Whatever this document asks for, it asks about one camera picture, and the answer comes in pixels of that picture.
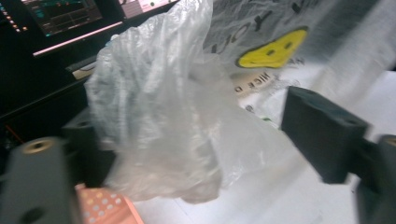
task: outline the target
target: crumpled plastic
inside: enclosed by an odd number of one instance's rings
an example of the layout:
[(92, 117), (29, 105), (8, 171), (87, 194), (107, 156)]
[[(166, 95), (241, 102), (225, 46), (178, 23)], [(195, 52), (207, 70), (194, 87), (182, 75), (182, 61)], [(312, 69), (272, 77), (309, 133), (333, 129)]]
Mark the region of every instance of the crumpled plastic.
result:
[(204, 53), (211, 0), (180, 0), (102, 49), (86, 83), (92, 123), (117, 152), (106, 184), (134, 201), (201, 203), (276, 158), (289, 139), (241, 109)]

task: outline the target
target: monitor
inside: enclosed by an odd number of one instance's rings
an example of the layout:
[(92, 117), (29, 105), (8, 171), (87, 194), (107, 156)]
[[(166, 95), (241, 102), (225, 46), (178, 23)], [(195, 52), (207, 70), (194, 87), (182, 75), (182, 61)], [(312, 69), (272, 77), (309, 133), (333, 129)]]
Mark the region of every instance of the monitor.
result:
[(0, 0), (0, 10), (36, 57), (124, 20), (118, 0)]

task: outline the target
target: screw hole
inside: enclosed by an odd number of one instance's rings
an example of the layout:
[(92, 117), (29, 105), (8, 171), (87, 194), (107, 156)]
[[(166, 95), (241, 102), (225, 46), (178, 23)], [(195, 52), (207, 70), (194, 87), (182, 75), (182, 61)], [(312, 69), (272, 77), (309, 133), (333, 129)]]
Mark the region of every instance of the screw hole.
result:
[(396, 138), (388, 138), (387, 143), (396, 147)]
[(21, 217), (22, 224), (33, 224), (44, 216), (44, 209), (40, 207), (33, 208), (23, 214)]
[(41, 147), (43, 147), (44, 145), (42, 144), (42, 143), (37, 143), (37, 144), (35, 144), (34, 146), (33, 146), (33, 148), (41, 148)]
[(53, 142), (52, 140), (39, 140), (36, 142), (33, 142), (29, 145), (27, 145), (24, 149), (23, 149), (23, 153), (25, 154), (35, 154), (37, 152), (41, 152), (44, 150), (49, 149), (50, 147), (52, 147)]
[(82, 121), (78, 124), (78, 127), (86, 127), (88, 126), (90, 123), (88, 121)]
[(345, 122), (346, 123), (348, 123), (348, 124), (351, 124), (351, 125), (356, 125), (356, 124), (358, 124), (355, 120), (353, 120), (353, 119), (345, 119)]

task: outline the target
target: plastic bag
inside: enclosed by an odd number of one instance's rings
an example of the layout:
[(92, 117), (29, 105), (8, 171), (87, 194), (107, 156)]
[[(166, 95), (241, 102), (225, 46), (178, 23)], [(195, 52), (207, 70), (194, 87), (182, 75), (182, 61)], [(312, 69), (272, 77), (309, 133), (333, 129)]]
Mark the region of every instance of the plastic bag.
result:
[(205, 52), (216, 52), (240, 105), (279, 125), (286, 88), (350, 108), (396, 62), (392, 0), (214, 3)]
[(241, 109), (219, 56), (203, 53), (211, 0), (181, 0), (98, 54), (92, 122), (118, 158), (107, 185), (133, 200), (212, 200), (291, 147)]

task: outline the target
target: yellow smiley face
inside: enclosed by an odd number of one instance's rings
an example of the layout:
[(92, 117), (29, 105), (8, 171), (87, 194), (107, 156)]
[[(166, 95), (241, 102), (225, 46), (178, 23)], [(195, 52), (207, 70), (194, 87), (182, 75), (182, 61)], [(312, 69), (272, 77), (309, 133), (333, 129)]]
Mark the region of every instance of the yellow smiley face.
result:
[(236, 65), (244, 68), (281, 67), (303, 43), (307, 34), (307, 28), (304, 27), (282, 35), (273, 42), (245, 52)]

